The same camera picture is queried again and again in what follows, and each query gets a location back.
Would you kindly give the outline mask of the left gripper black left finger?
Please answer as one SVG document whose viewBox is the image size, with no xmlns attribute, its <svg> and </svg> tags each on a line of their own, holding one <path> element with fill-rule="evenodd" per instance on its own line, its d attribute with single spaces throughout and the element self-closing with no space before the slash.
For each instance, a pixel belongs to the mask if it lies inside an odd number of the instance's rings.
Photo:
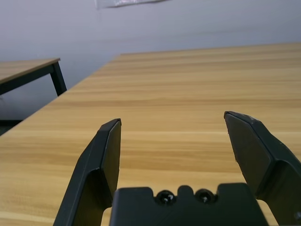
<svg viewBox="0 0 301 226">
<path fill-rule="evenodd" d="M 80 155 L 55 226 L 99 226 L 112 206 L 120 164 L 121 120 L 103 124 Z"/>
</svg>

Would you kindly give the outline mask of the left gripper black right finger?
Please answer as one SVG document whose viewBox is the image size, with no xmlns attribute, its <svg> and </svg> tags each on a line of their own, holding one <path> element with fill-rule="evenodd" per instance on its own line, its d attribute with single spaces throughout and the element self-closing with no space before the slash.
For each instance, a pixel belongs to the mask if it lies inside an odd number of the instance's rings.
<svg viewBox="0 0 301 226">
<path fill-rule="evenodd" d="M 264 124 L 224 113 L 236 162 L 255 198 L 267 203 L 279 225 L 301 223 L 301 163 Z"/>
</svg>

